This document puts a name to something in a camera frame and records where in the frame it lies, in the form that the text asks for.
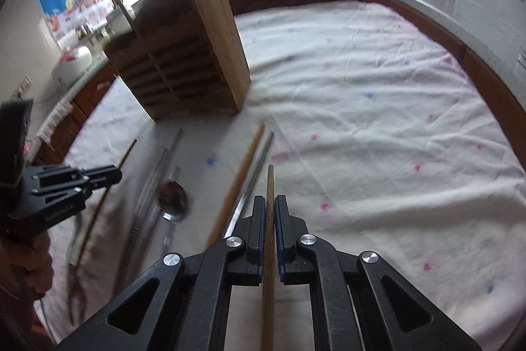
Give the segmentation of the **person left hand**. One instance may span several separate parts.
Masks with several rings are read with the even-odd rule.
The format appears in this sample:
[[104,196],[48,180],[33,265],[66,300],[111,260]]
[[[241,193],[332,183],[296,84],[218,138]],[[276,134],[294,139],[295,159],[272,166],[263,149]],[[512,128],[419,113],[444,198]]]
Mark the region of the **person left hand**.
[[43,295],[53,286],[53,259],[48,232],[37,235],[30,245],[1,239],[1,285],[15,297]]

